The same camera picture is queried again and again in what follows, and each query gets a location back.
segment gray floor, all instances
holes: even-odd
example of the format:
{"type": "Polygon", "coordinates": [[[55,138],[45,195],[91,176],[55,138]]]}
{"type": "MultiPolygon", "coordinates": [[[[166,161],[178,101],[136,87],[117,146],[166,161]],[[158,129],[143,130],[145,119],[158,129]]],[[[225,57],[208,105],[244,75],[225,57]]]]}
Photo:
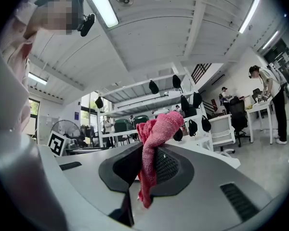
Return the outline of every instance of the gray floor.
{"type": "MultiPolygon", "coordinates": [[[[259,120],[253,123],[254,143],[250,143],[249,139],[242,139],[241,148],[238,147],[238,142],[224,147],[236,150],[235,154],[230,155],[240,160],[241,166],[238,170],[262,186],[272,197],[276,197],[289,189],[289,104],[286,105],[286,113],[288,119],[287,145],[276,144],[275,139],[273,139],[273,144],[270,145],[268,118],[265,115],[263,131],[260,131],[259,120]]],[[[272,113],[272,123],[273,128],[277,128],[275,113],[272,113]]],[[[142,203],[137,200],[139,189],[139,182],[135,182],[130,187],[131,206],[135,223],[146,211],[142,203]]]]}

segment camera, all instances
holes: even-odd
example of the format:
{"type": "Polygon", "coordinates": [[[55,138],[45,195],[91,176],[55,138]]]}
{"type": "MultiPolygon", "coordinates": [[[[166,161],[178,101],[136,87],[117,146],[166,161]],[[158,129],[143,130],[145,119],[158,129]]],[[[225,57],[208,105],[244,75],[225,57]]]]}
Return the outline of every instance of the camera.
{"type": "Polygon", "coordinates": [[[80,23],[77,31],[80,32],[80,35],[82,37],[85,37],[95,22],[95,14],[91,13],[88,16],[83,16],[85,17],[85,19],[80,23]]]}

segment black fan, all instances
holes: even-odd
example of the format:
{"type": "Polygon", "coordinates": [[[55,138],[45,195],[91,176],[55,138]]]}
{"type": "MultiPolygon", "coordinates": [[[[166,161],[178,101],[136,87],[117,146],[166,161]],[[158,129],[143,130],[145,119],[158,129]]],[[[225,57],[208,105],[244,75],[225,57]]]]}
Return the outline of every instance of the black fan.
{"type": "Polygon", "coordinates": [[[78,139],[81,136],[79,127],[74,122],[69,120],[61,120],[56,122],[52,127],[52,131],[60,133],[69,139],[78,139]]]}

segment black pants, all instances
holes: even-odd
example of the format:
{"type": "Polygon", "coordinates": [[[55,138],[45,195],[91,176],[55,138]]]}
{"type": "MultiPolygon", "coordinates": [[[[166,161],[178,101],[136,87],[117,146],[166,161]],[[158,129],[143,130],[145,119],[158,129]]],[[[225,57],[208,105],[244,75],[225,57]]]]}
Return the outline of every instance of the black pants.
{"type": "Polygon", "coordinates": [[[111,147],[115,147],[115,146],[114,146],[114,142],[113,142],[113,140],[112,140],[112,137],[108,137],[106,146],[107,146],[107,147],[110,147],[110,146],[111,146],[111,147]]]}
{"type": "Polygon", "coordinates": [[[229,103],[223,103],[223,106],[224,106],[225,109],[226,109],[227,115],[230,114],[230,111],[229,111],[229,103]]]}
{"type": "Polygon", "coordinates": [[[279,139],[280,141],[287,141],[287,117],[283,91],[281,90],[272,101],[274,103],[276,118],[278,122],[279,139]]]}

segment pink towel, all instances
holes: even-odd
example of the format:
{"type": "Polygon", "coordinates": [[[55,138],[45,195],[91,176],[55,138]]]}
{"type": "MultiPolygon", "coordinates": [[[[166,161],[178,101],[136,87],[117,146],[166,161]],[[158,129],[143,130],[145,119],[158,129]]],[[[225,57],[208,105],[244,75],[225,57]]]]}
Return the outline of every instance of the pink towel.
{"type": "Polygon", "coordinates": [[[139,137],[144,144],[142,167],[138,174],[141,185],[138,195],[146,208],[151,205],[149,190],[157,183],[153,168],[155,147],[169,140],[183,124],[183,117],[176,111],[159,114],[157,119],[137,124],[139,137]]]}

